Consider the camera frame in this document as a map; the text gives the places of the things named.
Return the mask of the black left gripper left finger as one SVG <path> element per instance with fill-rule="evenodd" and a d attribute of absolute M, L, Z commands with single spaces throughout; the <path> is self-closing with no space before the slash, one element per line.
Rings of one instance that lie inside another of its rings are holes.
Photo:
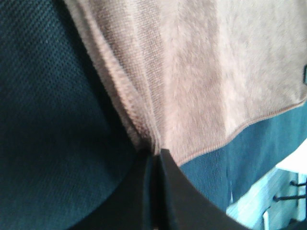
<path fill-rule="evenodd" d="M 152 157 L 141 151 L 115 191 L 71 230 L 152 230 Z"/>

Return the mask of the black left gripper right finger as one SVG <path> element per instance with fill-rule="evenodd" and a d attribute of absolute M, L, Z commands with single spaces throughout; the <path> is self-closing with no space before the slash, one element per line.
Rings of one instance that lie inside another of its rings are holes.
<path fill-rule="evenodd" d="M 156 157 L 160 230 L 245 230 L 205 198 L 176 165 L 169 150 Z"/>

